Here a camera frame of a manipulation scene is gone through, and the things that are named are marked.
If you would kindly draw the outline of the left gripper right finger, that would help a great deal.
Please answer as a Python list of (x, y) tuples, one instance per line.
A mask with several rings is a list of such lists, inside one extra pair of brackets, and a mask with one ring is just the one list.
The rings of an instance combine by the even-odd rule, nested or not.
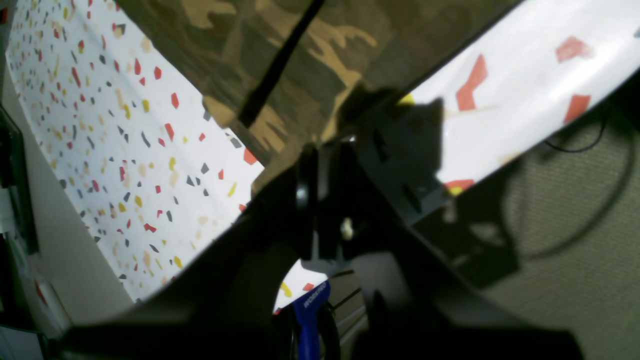
[(581, 360), (567, 330), (526, 322), (482, 296), (412, 225), (449, 198), (437, 179), (441, 137), (366, 129), (320, 150), (320, 193), (331, 203), (320, 243), (331, 238), (352, 266), (368, 328), (352, 360)]

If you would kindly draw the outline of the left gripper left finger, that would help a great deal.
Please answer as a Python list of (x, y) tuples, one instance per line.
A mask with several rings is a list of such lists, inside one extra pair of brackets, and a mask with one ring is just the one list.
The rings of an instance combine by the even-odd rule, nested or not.
[(281, 284), (313, 240), (318, 150), (272, 180), (176, 279), (130, 310), (69, 329), (64, 360), (285, 360), (274, 325)]

